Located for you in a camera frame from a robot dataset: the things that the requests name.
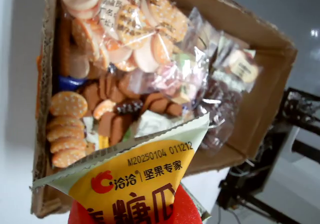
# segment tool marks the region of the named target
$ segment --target brown cookie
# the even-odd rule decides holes
[[[106,112],[100,119],[98,134],[104,137],[111,136],[111,124],[116,114],[113,112]]]
[[[164,95],[160,92],[149,94],[148,97],[145,99],[144,105],[140,113],[143,114],[147,109],[149,109],[149,106],[152,104],[153,101],[162,99],[163,97]]]
[[[167,98],[162,98],[159,100],[154,100],[149,105],[149,110],[153,111],[154,113],[164,114],[166,107],[168,106],[169,100]]]
[[[117,77],[113,74],[108,74],[106,77],[106,87],[105,87],[105,94],[110,98],[113,86],[117,84]]]
[[[109,98],[116,103],[121,103],[126,99],[126,96],[118,89],[117,86],[113,86]]]
[[[100,94],[100,98],[102,98],[103,100],[107,98],[105,83],[106,83],[106,78],[104,76],[101,76],[99,78],[99,94]]]
[[[111,127],[111,138],[110,138],[110,146],[114,146],[121,142],[124,137],[127,129],[132,124],[133,116],[132,115],[120,115],[113,119],[112,127]]]
[[[94,109],[102,101],[102,99],[99,96],[98,83],[92,83],[85,87],[82,95],[88,103],[88,112],[90,113],[90,115],[88,115],[87,113],[86,116],[92,116]]]
[[[166,109],[166,114],[172,116],[182,116],[182,105],[170,103]]]
[[[120,81],[118,88],[124,93],[129,99],[140,99],[140,95],[129,89],[131,74],[126,74]]]
[[[106,70],[102,70],[101,68],[98,68],[97,66],[93,65],[92,62],[89,63],[90,69],[88,76],[86,77],[89,80],[95,80],[98,79],[100,76],[106,74]]]

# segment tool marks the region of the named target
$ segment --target cable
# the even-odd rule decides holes
[[[226,210],[227,212],[230,212],[232,215],[234,215],[236,221],[238,222],[238,224],[241,224],[239,217],[232,211],[232,210]]]
[[[216,224],[220,224],[221,223],[221,207],[218,206],[218,222]]]

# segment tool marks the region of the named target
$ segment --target cardboard flap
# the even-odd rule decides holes
[[[244,157],[240,153],[227,145],[224,145],[218,154],[215,155],[206,153],[206,150],[199,149],[195,153],[185,174],[192,175],[209,170],[220,170],[231,165],[241,164],[244,160]]]

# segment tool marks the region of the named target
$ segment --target orange wafer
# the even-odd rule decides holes
[[[72,91],[62,91],[51,98],[50,113],[54,116],[66,115],[81,118],[88,109],[86,99]]]
[[[66,168],[85,156],[85,150],[66,149],[53,155],[52,164],[59,168]]]
[[[47,130],[51,130],[57,126],[73,126],[78,127],[82,130],[85,129],[85,126],[82,121],[80,121],[77,118],[69,117],[69,116],[58,116],[54,118],[52,121],[50,121],[46,128]]]
[[[102,101],[95,108],[94,113],[93,113],[93,117],[96,120],[99,120],[101,118],[101,116],[103,116],[103,114],[105,114],[106,112],[112,112],[115,105],[116,105],[115,102],[113,102],[111,100]]]
[[[47,134],[49,142],[58,140],[59,138],[73,137],[77,139],[84,139],[84,130],[73,126],[57,126],[50,130]]]
[[[100,57],[99,42],[94,35],[90,22],[74,19],[71,28],[76,44],[88,55],[90,61]]]
[[[50,152],[57,153],[65,149],[85,150],[87,142],[84,139],[76,139],[71,137],[60,138],[51,143]]]
[[[147,26],[146,17],[138,6],[123,6],[116,17],[116,32],[120,40],[131,49],[141,48],[155,31]]]
[[[151,50],[154,59],[159,64],[165,65],[170,62],[172,53],[174,51],[173,46],[173,43],[165,36],[161,36],[160,34],[152,36]]]

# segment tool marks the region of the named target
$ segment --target round biscuit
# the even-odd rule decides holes
[[[59,168],[66,168],[86,156],[85,150],[66,149],[52,156],[52,164]]]
[[[57,116],[47,124],[46,128],[47,130],[51,130],[57,126],[73,126],[73,127],[78,127],[82,130],[85,129],[85,126],[82,121],[80,121],[77,118],[69,117],[69,116]]]
[[[129,1],[127,0],[102,0],[99,12],[100,24],[103,26],[108,35],[115,40],[119,40],[119,37],[115,31],[115,20],[117,13],[122,6],[128,4]]]
[[[141,48],[155,30],[147,25],[146,17],[135,5],[123,6],[116,17],[116,32],[125,46]]]
[[[99,42],[94,35],[90,22],[74,19],[71,33],[76,44],[87,54],[89,60],[97,61],[100,57]]]
[[[53,116],[82,118],[88,109],[86,99],[72,91],[61,91],[51,98],[50,113]]]
[[[57,126],[50,130],[46,137],[49,142],[53,142],[55,140],[58,140],[59,138],[65,137],[84,139],[84,135],[84,130],[80,128],[72,126]]]
[[[85,150],[87,142],[84,139],[76,139],[71,137],[60,138],[50,145],[50,152],[57,153],[65,149]]]
[[[151,50],[154,59],[161,65],[166,65],[171,60],[172,53],[174,51],[173,43],[160,34],[152,36]]]

